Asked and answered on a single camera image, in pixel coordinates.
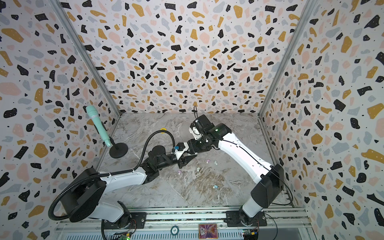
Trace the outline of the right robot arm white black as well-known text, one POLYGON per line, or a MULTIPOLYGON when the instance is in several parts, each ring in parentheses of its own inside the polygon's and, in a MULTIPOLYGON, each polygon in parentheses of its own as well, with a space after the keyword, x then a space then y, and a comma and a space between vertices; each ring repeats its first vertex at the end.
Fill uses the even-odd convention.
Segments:
POLYGON ((244 224, 249 224, 263 209, 268 208, 284 189, 282 176, 284 170, 280 165, 271 165, 262 160, 246 147, 224 124, 214 126, 194 121, 190 125, 190 133, 194 140, 188 142, 192 154, 209 151, 212 148, 221 150, 232 157, 252 178, 256 184, 250 198, 239 210, 239 217, 244 224))

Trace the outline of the right aluminium corner post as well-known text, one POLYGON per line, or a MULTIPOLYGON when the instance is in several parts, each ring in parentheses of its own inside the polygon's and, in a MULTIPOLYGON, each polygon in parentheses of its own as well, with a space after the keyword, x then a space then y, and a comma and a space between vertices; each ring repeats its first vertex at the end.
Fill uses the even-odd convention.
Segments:
POLYGON ((318 4, 318 2, 319 1, 316 1, 316 0, 310 0, 310 1, 306 2, 304 10, 301 14, 299 21, 298 21, 297 27, 296 27, 293 35, 292 35, 292 39, 291 39, 290 43, 288 44, 287 49, 285 50, 285 53, 284 53, 283 58, 281 60, 281 63, 278 67, 278 70, 275 74, 275 77, 273 78, 273 81, 272 81, 270 87, 269 87, 269 90, 267 92, 265 100, 261 106, 259 113, 258 113, 258 116, 260 118, 262 118, 263 115, 266 113, 269 102, 271 101, 271 99, 273 97, 275 88, 277 87, 278 82, 279 82, 280 78, 282 77, 286 66, 289 63, 291 56, 295 50, 295 47, 298 44, 300 37, 305 30, 305 27, 307 25, 307 21, 311 17, 311 15, 312 15, 316 5, 318 4))

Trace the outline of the left aluminium corner post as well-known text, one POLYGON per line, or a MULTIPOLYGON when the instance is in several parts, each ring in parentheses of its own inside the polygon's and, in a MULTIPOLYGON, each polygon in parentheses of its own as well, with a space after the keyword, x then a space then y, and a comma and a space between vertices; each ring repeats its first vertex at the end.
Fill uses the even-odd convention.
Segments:
POLYGON ((60 23, 62 24, 63 28, 66 30, 68 36, 72 40, 74 47, 78 51, 79 55, 83 59, 85 65, 87 66, 90 73, 93 75, 93 77, 96 80, 96 83, 101 88, 101 92, 104 94, 105 98, 107 99, 107 102, 111 108, 111 110, 118 116, 121 117, 122 113, 118 109, 113 97, 108 91, 108 88, 106 87, 105 83, 103 82, 100 74, 98 73, 94 63, 91 60, 91 57, 87 53, 87 50, 85 49, 83 43, 81 42, 75 28, 70 23, 70 19, 67 17, 67 14, 62 8, 60 1, 48 1, 51 8, 53 9, 54 13, 57 15, 60 23))

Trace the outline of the pink square card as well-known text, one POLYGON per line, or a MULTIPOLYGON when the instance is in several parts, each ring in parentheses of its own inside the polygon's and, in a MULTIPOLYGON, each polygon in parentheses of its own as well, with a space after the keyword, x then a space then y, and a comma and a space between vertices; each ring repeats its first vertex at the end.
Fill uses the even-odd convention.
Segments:
POLYGON ((198 238, 199 240, 218 239, 217 224, 200 224, 198 238))

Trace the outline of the aluminium corner post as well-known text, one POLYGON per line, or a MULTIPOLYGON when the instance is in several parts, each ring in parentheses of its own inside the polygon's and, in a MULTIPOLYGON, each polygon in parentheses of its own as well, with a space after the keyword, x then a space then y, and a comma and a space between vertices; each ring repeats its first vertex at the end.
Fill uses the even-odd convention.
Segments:
POLYGON ((96 83, 101 88, 101 92, 104 94, 105 98, 107 99, 107 102, 111 108, 111 110, 118 116, 121 117, 122 113, 118 109, 113 97, 108 91, 108 88, 106 87, 105 83, 103 82, 100 74, 98 73, 94 63, 91 60, 91 57, 87 53, 87 50, 85 49, 83 43, 81 42, 75 28, 70 23, 70 19, 67 17, 67 14, 62 8, 60 1, 48 1, 51 8, 53 9, 54 13, 57 15, 60 23, 62 24, 63 28, 66 30, 68 36, 72 40, 74 47, 78 51, 79 55, 83 59, 85 65, 87 66, 90 73, 93 75, 93 77, 96 80, 96 83))
POLYGON ((305 30, 305 27, 307 25, 307 21, 311 17, 311 15, 312 15, 316 5, 318 4, 318 2, 319 1, 316 1, 316 0, 310 0, 310 1, 306 2, 304 10, 301 14, 299 21, 298 21, 297 27, 296 27, 293 35, 292 35, 292 39, 291 39, 290 43, 288 44, 287 49, 285 50, 285 53, 284 53, 283 58, 281 60, 281 63, 278 67, 278 70, 275 74, 275 77, 273 78, 273 81, 272 81, 270 87, 269 87, 269 90, 267 92, 265 100, 261 106, 259 113, 258 113, 258 116, 260 118, 262 118, 263 115, 266 113, 269 102, 271 101, 271 99, 273 97, 275 88, 277 87, 278 82, 279 82, 280 78, 282 77, 286 66, 289 63, 291 56, 295 50, 295 47, 298 44, 300 37, 305 30))

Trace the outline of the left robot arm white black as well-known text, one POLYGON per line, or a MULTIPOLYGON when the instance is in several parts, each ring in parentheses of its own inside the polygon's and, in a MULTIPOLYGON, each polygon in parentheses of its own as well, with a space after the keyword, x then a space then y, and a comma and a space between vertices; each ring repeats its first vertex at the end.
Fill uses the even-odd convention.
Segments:
POLYGON ((105 203, 101 202, 101 198, 117 189, 150 183, 162 169, 173 165, 182 168, 196 156, 196 151, 185 143, 179 143, 170 154, 163 146, 153 147, 136 170, 102 174, 93 168, 87 169, 70 185, 60 202, 72 223, 90 218, 114 224, 119 229, 131 227, 134 218, 121 201, 105 203))

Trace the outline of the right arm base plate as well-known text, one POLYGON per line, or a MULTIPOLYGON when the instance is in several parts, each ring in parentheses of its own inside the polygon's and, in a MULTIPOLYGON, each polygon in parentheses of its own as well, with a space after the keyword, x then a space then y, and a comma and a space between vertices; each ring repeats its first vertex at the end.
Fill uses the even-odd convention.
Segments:
POLYGON ((228 227, 266 227, 267 220, 263 212, 254 217, 248 217, 242 210, 227 211, 224 222, 228 227))

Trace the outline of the round white badge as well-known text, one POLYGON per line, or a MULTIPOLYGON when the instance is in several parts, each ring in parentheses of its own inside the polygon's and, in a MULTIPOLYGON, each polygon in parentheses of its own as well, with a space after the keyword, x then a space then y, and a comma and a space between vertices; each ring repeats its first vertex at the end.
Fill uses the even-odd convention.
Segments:
POLYGON ((171 227, 171 235, 177 236, 179 234, 179 227, 178 226, 172 226, 171 227))

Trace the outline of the black round microphone stand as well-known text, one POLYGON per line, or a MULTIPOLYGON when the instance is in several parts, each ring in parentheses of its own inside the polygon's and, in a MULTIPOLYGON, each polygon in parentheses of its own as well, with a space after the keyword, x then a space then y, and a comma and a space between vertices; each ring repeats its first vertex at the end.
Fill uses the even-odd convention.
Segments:
POLYGON ((114 159, 122 158, 127 154, 129 147, 125 143, 113 144, 109 150, 109 154, 114 159))

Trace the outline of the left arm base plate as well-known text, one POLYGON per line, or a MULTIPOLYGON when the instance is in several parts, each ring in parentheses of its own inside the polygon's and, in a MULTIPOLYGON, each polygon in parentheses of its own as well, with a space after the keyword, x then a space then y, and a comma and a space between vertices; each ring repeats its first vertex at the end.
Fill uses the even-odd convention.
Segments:
POLYGON ((105 230, 133 231, 143 229, 147 220, 146 212, 131 212, 123 214, 115 223, 102 221, 105 230))

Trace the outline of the mint green microphone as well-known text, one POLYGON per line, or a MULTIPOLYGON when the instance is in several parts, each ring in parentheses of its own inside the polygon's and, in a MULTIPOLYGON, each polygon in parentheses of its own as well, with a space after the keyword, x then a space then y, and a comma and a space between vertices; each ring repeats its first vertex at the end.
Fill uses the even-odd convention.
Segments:
POLYGON ((99 117, 99 113, 98 113, 97 109, 94 106, 87 106, 86 111, 87 111, 87 115, 89 116, 89 118, 94 123, 94 126, 96 127, 97 131, 99 132, 101 139, 103 140, 105 145, 109 148, 112 147, 113 145, 111 143, 110 136, 109 136, 108 132, 106 131, 106 129, 103 127, 103 123, 99 117))

